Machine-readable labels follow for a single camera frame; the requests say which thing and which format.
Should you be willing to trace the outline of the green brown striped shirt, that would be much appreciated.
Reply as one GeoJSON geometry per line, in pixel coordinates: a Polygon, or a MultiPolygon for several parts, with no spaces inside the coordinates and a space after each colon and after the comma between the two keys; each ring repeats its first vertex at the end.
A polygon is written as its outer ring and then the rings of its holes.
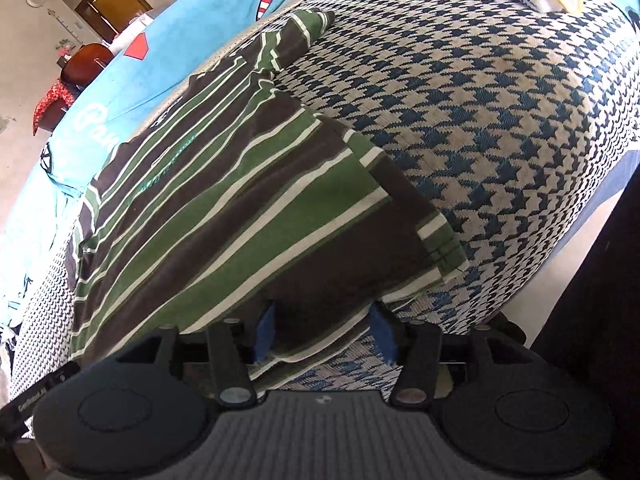
{"type": "Polygon", "coordinates": [[[268,341],[257,388],[280,387],[363,335],[375,301],[405,304],[466,268],[382,148],[278,87],[333,23],[303,9],[260,32],[93,178],[67,249],[73,360],[236,318],[268,341]]]}

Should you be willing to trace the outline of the houndstooth sofa seat cushion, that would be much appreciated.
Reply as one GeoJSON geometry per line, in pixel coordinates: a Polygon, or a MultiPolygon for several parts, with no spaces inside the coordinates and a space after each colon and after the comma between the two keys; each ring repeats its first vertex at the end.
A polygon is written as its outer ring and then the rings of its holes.
{"type": "MultiPolygon", "coordinates": [[[[446,217],[466,268],[392,308],[462,334],[535,275],[639,139],[637,35],[612,3],[582,1],[582,13],[569,14],[513,0],[295,0],[198,66],[134,136],[193,76],[292,12],[332,13],[326,36],[277,85],[382,148],[446,217]]],[[[10,396],[71,359],[66,260],[84,196],[30,296],[10,396]]],[[[367,326],[280,387],[390,390],[395,378],[374,355],[367,326]]]]}

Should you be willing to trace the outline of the red patterned cloth on chair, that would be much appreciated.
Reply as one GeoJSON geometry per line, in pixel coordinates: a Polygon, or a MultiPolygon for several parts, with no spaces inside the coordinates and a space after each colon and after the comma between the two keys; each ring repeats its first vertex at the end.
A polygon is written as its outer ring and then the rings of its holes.
{"type": "Polygon", "coordinates": [[[74,104],[75,97],[61,79],[55,81],[38,102],[32,115],[32,134],[39,129],[52,132],[74,104]]]}

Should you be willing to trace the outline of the dark wooden dining chair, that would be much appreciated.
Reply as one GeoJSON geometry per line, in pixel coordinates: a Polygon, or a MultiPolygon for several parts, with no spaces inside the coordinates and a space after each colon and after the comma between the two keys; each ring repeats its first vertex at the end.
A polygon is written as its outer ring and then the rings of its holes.
{"type": "Polygon", "coordinates": [[[66,84],[76,101],[113,58],[112,52],[103,44],[87,44],[66,62],[58,79],[66,84]]]}

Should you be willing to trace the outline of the blue printed sofa back cover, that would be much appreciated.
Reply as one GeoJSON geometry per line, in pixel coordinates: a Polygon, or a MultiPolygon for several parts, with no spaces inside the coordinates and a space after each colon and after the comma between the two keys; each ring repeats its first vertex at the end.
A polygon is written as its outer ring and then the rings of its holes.
{"type": "Polygon", "coordinates": [[[209,55],[290,1],[177,0],[81,92],[44,144],[1,231],[3,327],[21,324],[64,209],[116,146],[209,55]]]}

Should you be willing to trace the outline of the white clothed dining table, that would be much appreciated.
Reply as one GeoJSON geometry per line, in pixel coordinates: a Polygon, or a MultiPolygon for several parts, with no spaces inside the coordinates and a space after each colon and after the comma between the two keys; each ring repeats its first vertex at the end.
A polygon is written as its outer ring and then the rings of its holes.
{"type": "Polygon", "coordinates": [[[119,52],[125,50],[152,21],[153,19],[146,13],[137,16],[114,38],[108,50],[112,52],[112,55],[118,55],[119,52]]]}

